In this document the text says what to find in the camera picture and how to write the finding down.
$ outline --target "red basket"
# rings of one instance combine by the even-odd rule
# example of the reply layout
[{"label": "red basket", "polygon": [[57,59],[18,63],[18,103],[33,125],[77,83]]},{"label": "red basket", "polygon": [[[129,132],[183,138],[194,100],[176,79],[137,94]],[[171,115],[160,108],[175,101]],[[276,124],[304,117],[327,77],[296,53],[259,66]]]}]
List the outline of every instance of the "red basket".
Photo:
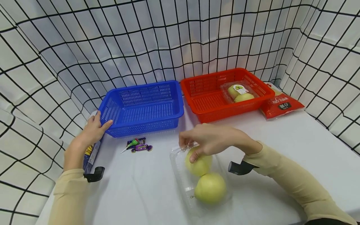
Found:
[{"label": "red basket", "polygon": [[[234,81],[243,81],[259,97],[229,104],[220,86]],[[257,110],[262,103],[275,96],[274,91],[246,69],[236,68],[181,81],[185,98],[201,123],[221,120],[230,116]]]}]

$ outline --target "plastic basket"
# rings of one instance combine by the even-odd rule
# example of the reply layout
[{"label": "plastic basket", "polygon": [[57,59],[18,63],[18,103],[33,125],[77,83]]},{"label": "plastic basket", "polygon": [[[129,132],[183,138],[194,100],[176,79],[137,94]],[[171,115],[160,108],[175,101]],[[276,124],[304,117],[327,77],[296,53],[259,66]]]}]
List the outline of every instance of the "plastic basket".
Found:
[{"label": "plastic basket", "polygon": [[102,124],[114,121],[106,133],[117,138],[176,128],[184,103],[179,83],[164,81],[113,89],[99,110]]},{"label": "plastic basket", "polygon": [[[228,103],[220,86],[233,81],[243,81],[259,97],[238,103]],[[270,87],[242,68],[186,78],[181,81],[181,89],[191,110],[201,123],[257,110],[264,101],[275,96]]]}]

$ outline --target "red snack bag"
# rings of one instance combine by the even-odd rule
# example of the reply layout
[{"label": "red snack bag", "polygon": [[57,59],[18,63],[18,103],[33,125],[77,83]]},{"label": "red snack bag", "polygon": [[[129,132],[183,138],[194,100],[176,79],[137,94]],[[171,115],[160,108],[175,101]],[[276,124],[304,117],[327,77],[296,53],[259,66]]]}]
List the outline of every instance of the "red snack bag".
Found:
[{"label": "red snack bag", "polygon": [[275,92],[275,97],[267,100],[260,107],[260,111],[265,115],[266,120],[271,120],[279,116],[288,114],[292,111],[305,108],[305,106],[301,104],[298,100],[295,100],[292,97],[282,93],[272,83],[265,83],[270,86],[271,89],[273,89]]}]

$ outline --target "pear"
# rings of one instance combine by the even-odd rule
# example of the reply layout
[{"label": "pear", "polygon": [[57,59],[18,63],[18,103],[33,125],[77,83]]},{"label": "pear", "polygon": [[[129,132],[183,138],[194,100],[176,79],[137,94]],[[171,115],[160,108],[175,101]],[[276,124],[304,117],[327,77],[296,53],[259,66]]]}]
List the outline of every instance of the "pear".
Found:
[{"label": "pear", "polygon": [[242,102],[242,101],[245,101],[245,100],[249,100],[249,99],[253,99],[254,96],[250,93],[245,93],[245,94],[242,94],[242,95],[238,95],[235,99],[234,99],[234,102]]},{"label": "pear", "polygon": [[195,198],[206,204],[217,204],[226,195],[226,184],[217,173],[203,175],[195,187]]},{"label": "pear", "polygon": [[239,92],[237,92],[235,89],[234,89],[234,86],[238,86],[239,84],[234,84],[234,85],[231,85],[229,88],[228,88],[228,92],[229,92],[229,95],[235,99],[238,95],[240,95]]},{"label": "pear", "polygon": [[191,163],[189,161],[190,156],[198,147],[199,146],[193,147],[188,152],[185,157],[185,166],[190,171],[190,173],[194,174],[195,176],[202,176],[209,172],[212,164],[212,156],[201,156],[196,162]]}]

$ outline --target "clear plastic container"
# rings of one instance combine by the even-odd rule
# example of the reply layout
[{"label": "clear plastic container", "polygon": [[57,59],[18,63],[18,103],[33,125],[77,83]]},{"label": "clear plastic container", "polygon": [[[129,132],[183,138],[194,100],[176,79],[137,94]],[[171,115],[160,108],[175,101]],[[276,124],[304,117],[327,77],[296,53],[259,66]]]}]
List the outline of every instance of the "clear plastic container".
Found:
[{"label": "clear plastic container", "polygon": [[218,210],[219,207],[222,207],[224,204],[226,204],[232,198],[232,191],[228,182],[227,174],[221,167],[217,155],[213,155],[210,172],[216,172],[224,178],[227,189],[226,196],[220,203],[216,205],[208,205],[197,200],[194,197],[194,192],[200,177],[191,174],[185,167],[185,157],[189,150],[189,148],[173,148],[170,153],[170,161],[180,195],[186,205],[187,210],[192,216],[202,217],[214,210]]}]

